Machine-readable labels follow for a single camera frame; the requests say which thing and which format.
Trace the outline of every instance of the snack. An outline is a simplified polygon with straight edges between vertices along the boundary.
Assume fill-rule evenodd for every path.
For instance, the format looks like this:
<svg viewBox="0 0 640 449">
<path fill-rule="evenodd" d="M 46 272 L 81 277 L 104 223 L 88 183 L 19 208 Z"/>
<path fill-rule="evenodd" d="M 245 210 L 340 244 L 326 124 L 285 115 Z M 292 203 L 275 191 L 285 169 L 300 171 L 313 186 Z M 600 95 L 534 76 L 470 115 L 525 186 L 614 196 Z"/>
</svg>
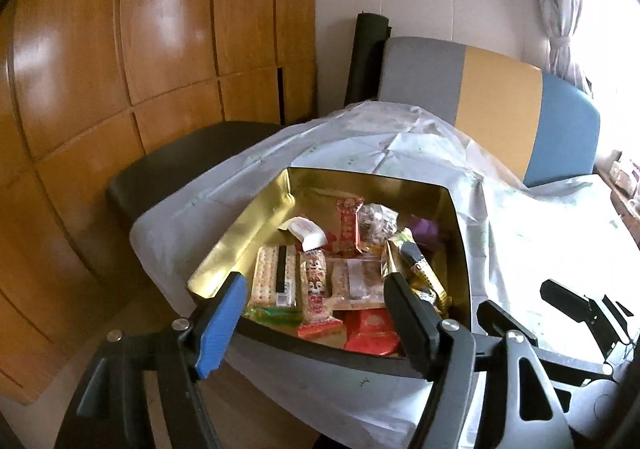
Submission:
<svg viewBox="0 0 640 449">
<path fill-rule="evenodd" d="M 382 252 L 385 241 L 398 230 L 398 213 L 380 204 L 363 205 L 358 211 L 360 250 Z"/>
<path fill-rule="evenodd" d="M 322 247 L 322 250 L 327 254 L 337 254 L 338 252 L 338 236 L 331 231 L 325 233 L 327 243 Z"/>
<path fill-rule="evenodd" d="M 338 238 L 338 252 L 341 255 L 356 255 L 360 242 L 358 230 L 358 210 L 364 200 L 359 196 L 341 198 L 336 202 L 338 216 L 340 218 L 340 238 Z"/>
<path fill-rule="evenodd" d="M 334 310 L 361 310 L 385 306 L 380 258 L 375 255 L 333 259 L 331 285 Z"/>
<path fill-rule="evenodd" d="M 298 327 L 299 337 L 325 333 L 342 326 L 342 321 L 331 315 L 326 286 L 326 259 L 321 249 L 300 254 L 300 284 L 303 324 Z"/>
<path fill-rule="evenodd" d="M 621 155 L 620 161 L 615 160 L 611 165 L 609 177 L 613 184 L 632 197 L 638 188 L 640 168 L 630 158 Z"/>
<path fill-rule="evenodd" d="M 282 223 L 278 229 L 288 229 L 297 239 L 302 242 L 303 251 L 312 251 L 319 249 L 327 244 L 324 231 L 311 220 L 303 216 L 294 216 L 286 222 Z"/>
<path fill-rule="evenodd" d="M 410 273 L 403 270 L 402 258 L 398 249 L 393 249 L 389 241 L 385 242 L 385 248 L 382 251 L 382 257 L 380 258 L 380 273 L 382 279 L 385 279 L 389 274 L 399 272 L 407 279 Z"/>
<path fill-rule="evenodd" d="M 247 309 L 296 306 L 296 248 L 293 245 L 260 247 Z"/>
<path fill-rule="evenodd" d="M 422 290 L 418 290 L 412 286 L 411 291 L 414 293 L 415 297 L 420 299 L 421 301 L 426 301 L 433 306 L 436 306 L 436 302 L 438 300 L 438 296 L 433 291 L 433 288 L 429 288 L 425 286 Z"/>
<path fill-rule="evenodd" d="M 451 305 L 451 298 L 447 295 L 442 283 L 436 277 L 427 260 L 420 252 L 418 245 L 415 244 L 411 231 L 405 228 L 391 236 L 389 242 L 398 249 L 400 256 L 409 267 L 411 267 L 411 271 L 417 278 L 417 281 L 412 286 L 418 290 L 423 290 L 422 288 L 418 288 L 418 286 L 422 285 L 432 288 L 438 296 L 438 309 L 443 312 L 443 314 L 446 314 Z"/>
<path fill-rule="evenodd" d="M 252 308 L 244 316 L 272 327 L 297 327 L 302 322 L 302 312 L 296 308 Z"/>
<path fill-rule="evenodd" d="M 440 227 L 437 222 L 412 216 L 407 227 L 411 230 L 416 245 L 423 246 L 430 251 L 443 248 L 440 239 Z"/>
<path fill-rule="evenodd" d="M 391 355 L 400 347 L 400 337 L 385 308 L 346 312 L 347 342 L 344 349 L 370 355 Z"/>
</svg>

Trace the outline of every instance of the metal screw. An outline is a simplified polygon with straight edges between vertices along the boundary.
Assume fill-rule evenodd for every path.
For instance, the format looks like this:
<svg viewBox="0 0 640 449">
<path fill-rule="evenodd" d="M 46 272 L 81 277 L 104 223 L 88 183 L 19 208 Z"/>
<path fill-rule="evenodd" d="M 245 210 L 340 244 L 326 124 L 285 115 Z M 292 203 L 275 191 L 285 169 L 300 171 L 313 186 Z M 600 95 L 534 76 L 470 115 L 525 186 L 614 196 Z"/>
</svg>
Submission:
<svg viewBox="0 0 640 449">
<path fill-rule="evenodd" d="M 517 343 L 524 342 L 524 335 L 522 332 L 518 332 L 517 330 L 509 330 L 507 332 L 507 339 L 513 339 Z"/>
<path fill-rule="evenodd" d="M 447 332 L 455 332 L 456 330 L 460 330 L 460 323 L 455 321 L 454 319 L 445 319 L 442 323 L 442 327 Z"/>
<path fill-rule="evenodd" d="M 121 330 L 111 330 L 107 334 L 107 340 L 110 343 L 117 343 L 120 339 L 122 339 L 122 331 Z"/>
<path fill-rule="evenodd" d="M 180 317 L 171 323 L 171 328 L 177 332 L 184 332 L 189 327 L 189 320 L 184 317 Z"/>
</svg>

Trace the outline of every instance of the wooden floor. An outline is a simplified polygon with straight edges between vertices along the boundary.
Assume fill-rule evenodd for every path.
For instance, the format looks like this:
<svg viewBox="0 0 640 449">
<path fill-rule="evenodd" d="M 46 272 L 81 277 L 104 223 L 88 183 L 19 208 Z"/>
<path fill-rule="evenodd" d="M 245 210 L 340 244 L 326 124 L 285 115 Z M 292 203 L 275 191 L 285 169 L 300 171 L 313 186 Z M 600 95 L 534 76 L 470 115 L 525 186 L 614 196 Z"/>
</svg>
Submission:
<svg viewBox="0 0 640 449">
<path fill-rule="evenodd" d="M 105 324 L 54 379 L 37 402 L 23 406 L 0 397 L 0 411 L 25 449 L 51 449 L 66 407 L 91 356 L 107 332 L 158 331 L 175 318 L 155 286 L 149 286 Z M 158 449 L 170 449 L 153 374 L 145 376 Z M 318 433 L 282 409 L 227 364 L 200 383 L 213 423 L 225 449 L 309 449 Z"/>
</svg>

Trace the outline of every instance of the window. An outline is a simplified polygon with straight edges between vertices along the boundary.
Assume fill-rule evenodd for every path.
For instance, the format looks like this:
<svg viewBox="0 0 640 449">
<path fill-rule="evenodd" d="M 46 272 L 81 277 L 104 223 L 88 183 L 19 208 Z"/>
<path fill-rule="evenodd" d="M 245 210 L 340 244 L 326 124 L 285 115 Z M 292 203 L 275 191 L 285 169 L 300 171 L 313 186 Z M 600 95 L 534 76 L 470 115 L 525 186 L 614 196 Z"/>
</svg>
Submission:
<svg viewBox="0 0 640 449">
<path fill-rule="evenodd" d="M 602 116 L 599 156 L 613 149 L 640 160 L 640 4 L 583 0 L 572 55 L 592 84 Z"/>
</svg>

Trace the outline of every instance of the black bracket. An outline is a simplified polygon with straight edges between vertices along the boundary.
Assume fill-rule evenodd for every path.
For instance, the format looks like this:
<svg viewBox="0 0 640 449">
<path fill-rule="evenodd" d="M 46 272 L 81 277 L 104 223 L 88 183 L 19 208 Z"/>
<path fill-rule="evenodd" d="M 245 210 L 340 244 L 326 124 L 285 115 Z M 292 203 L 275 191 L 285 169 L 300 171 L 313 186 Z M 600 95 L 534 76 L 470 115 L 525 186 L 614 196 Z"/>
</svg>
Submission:
<svg viewBox="0 0 640 449">
<path fill-rule="evenodd" d="M 155 449 L 143 374 L 156 371 L 172 448 L 220 449 L 186 361 L 188 335 L 169 328 L 105 341 L 76 388 L 55 448 Z"/>
<path fill-rule="evenodd" d="M 443 363 L 438 330 L 440 316 L 430 303 L 413 295 L 400 273 L 386 278 L 384 296 L 409 362 L 427 381 L 433 381 Z"/>
<path fill-rule="evenodd" d="M 605 359 L 617 343 L 631 343 L 625 317 L 633 314 L 606 295 L 602 300 L 590 299 L 548 279 L 540 286 L 540 297 L 577 323 L 586 323 Z"/>
<path fill-rule="evenodd" d="M 476 343 L 469 330 L 456 325 L 455 321 L 438 325 L 447 361 L 433 384 L 409 449 L 458 446 L 471 396 Z"/>
<path fill-rule="evenodd" d="M 476 449 L 574 446 L 553 385 L 527 338 L 510 331 L 487 373 Z"/>
<path fill-rule="evenodd" d="M 533 332 L 524 328 L 504 308 L 491 300 L 480 303 L 476 317 L 478 317 L 478 324 L 489 335 L 504 337 L 509 330 L 519 330 L 532 346 L 538 346 L 538 338 Z"/>
</svg>

